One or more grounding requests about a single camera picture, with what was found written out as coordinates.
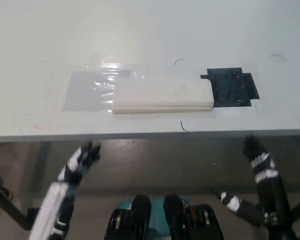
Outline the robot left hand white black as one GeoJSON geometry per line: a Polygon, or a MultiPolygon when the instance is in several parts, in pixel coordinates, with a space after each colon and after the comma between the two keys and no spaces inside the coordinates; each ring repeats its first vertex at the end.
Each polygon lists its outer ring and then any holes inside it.
{"type": "Polygon", "coordinates": [[[31,228],[30,240],[64,240],[70,229],[78,187],[91,166],[100,159],[101,145],[80,146],[52,182],[31,228]]]}

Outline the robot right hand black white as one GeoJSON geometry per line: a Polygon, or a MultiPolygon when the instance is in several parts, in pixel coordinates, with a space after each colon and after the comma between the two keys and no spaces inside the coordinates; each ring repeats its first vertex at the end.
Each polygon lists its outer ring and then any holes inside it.
{"type": "Polygon", "coordinates": [[[254,135],[245,138],[243,154],[252,169],[259,204],[228,191],[214,191],[214,195],[229,211],[254,226],[290,227],[293,224],[291,208],[272,155],[254,135]]]}

